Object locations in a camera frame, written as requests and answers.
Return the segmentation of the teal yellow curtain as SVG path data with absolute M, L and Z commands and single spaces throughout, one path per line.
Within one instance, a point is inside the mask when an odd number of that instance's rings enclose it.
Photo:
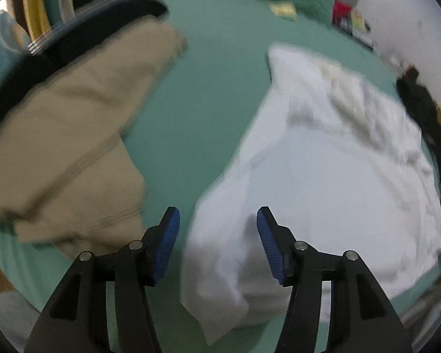
M 23 5 L 28 33 L 33 41 L 62 21 L 59 0 L 23 0 Z

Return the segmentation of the beige folded garment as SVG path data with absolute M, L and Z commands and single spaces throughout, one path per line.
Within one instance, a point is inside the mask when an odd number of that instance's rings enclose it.
M 122 142 L 148 94 L 186 48 L 142 18 L 26 95 L 0 125 L 0 222 L 22 243 L 67 257 L 142 237 L 145 181 Z

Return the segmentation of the black clothes pile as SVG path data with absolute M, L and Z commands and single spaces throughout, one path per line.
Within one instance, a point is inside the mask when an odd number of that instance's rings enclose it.
M 421 128 L 421 134 L 437 161 L 441 183 L 441 121 L 438 106 L 427 88 L 418 83 L 418 70 L 410 66 L 396 80 L 399 97 L 414 122 Z

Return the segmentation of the black garment under beige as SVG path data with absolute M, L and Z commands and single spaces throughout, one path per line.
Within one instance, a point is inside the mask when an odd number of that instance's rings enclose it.
M 161 0 L 100 0 L 31 44 L 0 83 L 0 124 L 32 88 L 140 18 L 162 18 Z

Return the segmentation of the white t-shirt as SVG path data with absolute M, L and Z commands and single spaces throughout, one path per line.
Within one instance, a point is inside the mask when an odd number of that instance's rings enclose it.
M 441 255 L 434 172 L 404 107 L 320 54 L 274 43 L 268 61 L 268 94 L 187 237 L 181 303 L 208 344 L 286 311 L 290 292 L 256 228 L 261 207 L 321 252 L 358 252 L 392 298 Z

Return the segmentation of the books on bedside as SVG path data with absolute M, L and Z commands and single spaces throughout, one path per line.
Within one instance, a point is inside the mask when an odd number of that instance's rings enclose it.
M 374 50 L 370 24 L 351 5 L 341 0 L 335 0 L 332 23 L 356 42 L 370 51 Z

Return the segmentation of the green bed sheet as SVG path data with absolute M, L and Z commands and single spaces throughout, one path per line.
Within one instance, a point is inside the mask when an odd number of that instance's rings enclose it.
M 145 223 L 157 223 L 169 206 L 181 213 L 167 275 L 149 291 L 158 338 L 164 352 L 272 352 L 281 318 L 234 330 L 209 346 L 181 305 L 179 269 L 193 208 L 233 157 L 268 90 L 266 53 L 273 42 L 336 59 L 389 95 L 394 79 L 376 56 L 343 35 L 306 18 L 285 21 L 257 0 L 163 1 L 188 47 L 124 139 L 146 180 Z

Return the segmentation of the yellow green packet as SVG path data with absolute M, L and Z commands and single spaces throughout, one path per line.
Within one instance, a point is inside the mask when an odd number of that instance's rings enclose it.
M 291 2 L 270 2 L 268 7 L 277 17 L 286 19 L 288 21 L 297 20 L 297 11 Z

